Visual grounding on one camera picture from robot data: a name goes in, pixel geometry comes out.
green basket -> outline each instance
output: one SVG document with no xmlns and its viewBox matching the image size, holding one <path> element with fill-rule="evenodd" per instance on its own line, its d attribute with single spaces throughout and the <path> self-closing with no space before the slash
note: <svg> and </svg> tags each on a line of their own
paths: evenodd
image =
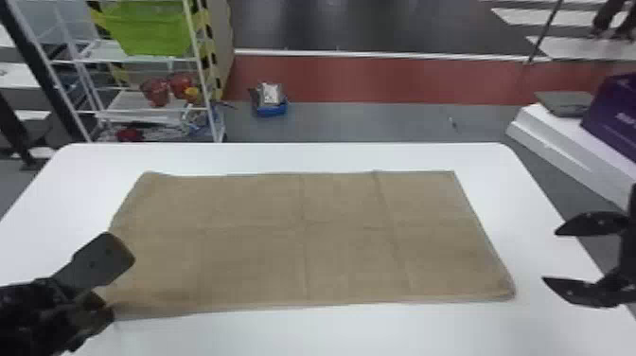
<svg viewBox="0 0 636 356">
<path fill-rule="evenodd" d="M 183 56 L 191 46 L 184 10 L 182 3 L 121 1 L 92 14 L 128 55 Z"/>
</svg>

table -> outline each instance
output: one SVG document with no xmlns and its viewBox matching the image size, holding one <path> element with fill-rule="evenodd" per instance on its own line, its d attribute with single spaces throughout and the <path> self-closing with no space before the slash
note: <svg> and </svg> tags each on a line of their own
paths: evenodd
<svg viewBox="0 0 636 356">
<path fill-rule="evenodd" d="M 541 276 L 596 279 L 521 161 L 482 144 L 81 144 L 60 150 L 0 222 L 0 283 L 48 276 L 108 227 L 146 170 L 182 175 L 454 170 L 518 295 L 508 302 L 375 304 L 117 322 L 77 355 L 619 355 L 636 321 L 569 305 Z"/>
</svg>

blue container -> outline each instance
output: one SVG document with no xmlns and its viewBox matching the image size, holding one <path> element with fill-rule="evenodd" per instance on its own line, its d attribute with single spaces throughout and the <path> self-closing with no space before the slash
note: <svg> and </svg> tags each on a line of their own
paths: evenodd
<svg viewBox="0 0 636 356">
<path fill-rule="evenodd" d="M 285 99 L 285 101 L 278 106 L 254 106 L 254 109 L 258 117 L 274 117 L 286 114 L 288 106 L 289 102 Z"/>
</svg>

white floor marking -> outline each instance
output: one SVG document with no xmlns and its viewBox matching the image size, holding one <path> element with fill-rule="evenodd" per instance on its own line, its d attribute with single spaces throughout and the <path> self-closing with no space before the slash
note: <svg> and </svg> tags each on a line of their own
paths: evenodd
<svg viewBox="0 0 636 356">
<path fill-rule="evenodd" d="M 39 88 L 40 84 L 24 63 L 0 62 L 0 88 Z"/>
<path fill-rule="evenodd" d="M 543 26 L 550 16 L 548 9 L 502 9 L 493 8 L 499 17 L 510 25 L 534 25 Z M 595 11 L 580 11 L 563 9 L 556 14 L 553 26 L 590 27 Z M 617 27 L 625 20 L 626 11 L 621 11 L 614 16 L 611 25 Z"/>
<path fill-rule="evenodd" d="M 2 25 L 0 25 L 0 47 L 15 47 L 7 29 Z"/>
<path fill-rule="evenodd" d="M 50 149 L 48 147 L 34 147 L 28 150 L 33 158 L 51 158 L 55 154 L 55 150 Z M 14 153 L 11 155 L 11 158 L 20 158 L 18 153 Z"/>
<path fill-rule="evenodd" d="M 16 110 L 15 115 L 24 120 L 44 120 L 51 112 L 37 110 Z"/>
<path fill-rule="evenodd" d="M 482 2 L 497 3 L 501 1 L 515 3 L 555 3 L 557 0 L 480 0 Z M 565 0 L 564 4 L 604 4 L 606 0 Z"/>
<path fill-rule="evenodd" d="M 527 39 L 534 43 L 537 36 Z M 540 49 L 553 59 L 636 61 L 636 44 L 621 41 L 546 37 Z"/>
<path fill-rule="evenodd" d="M 457 61 L 511 61 L 524 62 L 528 56 L 499 54 L 455 54 L 455 53 L 403 53 L 403 52 L 349 52 L 349 51 L 297 51 L 288 49 L 237 48 L 239 56 L 272 57 L 336 57 L 336 58 L 395 58 L 410 60 L 457 60 Z M 535 58 L 536 62 L 549 62 L 544 56 Z"/>
</svg>

black laptop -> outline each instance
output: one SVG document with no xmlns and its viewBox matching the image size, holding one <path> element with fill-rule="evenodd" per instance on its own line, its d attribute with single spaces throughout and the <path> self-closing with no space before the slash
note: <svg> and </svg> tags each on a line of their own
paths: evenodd
<svg viewBox="0 0 636 356">
<path fill-rule="evenodd" d="M 588 92 L 536 92 L 539 102 L 554 116 L 582 117 L 594 97 Z"/>
</svg>

